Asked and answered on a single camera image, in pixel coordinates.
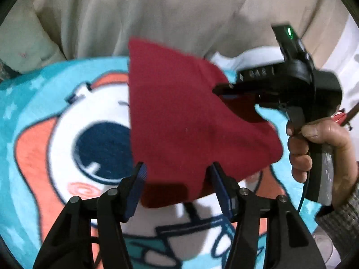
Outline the grey knit sleeve forearm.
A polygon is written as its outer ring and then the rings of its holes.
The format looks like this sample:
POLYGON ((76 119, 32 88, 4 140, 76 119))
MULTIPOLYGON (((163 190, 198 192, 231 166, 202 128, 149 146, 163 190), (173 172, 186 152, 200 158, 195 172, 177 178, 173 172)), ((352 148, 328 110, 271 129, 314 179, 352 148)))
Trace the grey knit sleeve forearm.
POLYGON ((339 207, 322 206, 315 221, 331 238, 343 260, 358 242, 358 183, 339 207))

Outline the person's right hand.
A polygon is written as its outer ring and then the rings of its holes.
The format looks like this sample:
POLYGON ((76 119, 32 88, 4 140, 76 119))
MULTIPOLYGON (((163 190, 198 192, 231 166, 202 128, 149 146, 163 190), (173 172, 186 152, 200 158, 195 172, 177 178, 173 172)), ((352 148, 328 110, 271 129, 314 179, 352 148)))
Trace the person's right hand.
POLYGON ((307 180, 307 173, 313 163, 309 156, 309 142, 327 143, 334 148, 332 205, 338 208, 348 200, 358 182, 358 163, 349 132, 330 118, 304 125, 299 132, 295 131, 292 122, 289 121, 286 132, 289 136, 292 176, 299 183, 307 180))

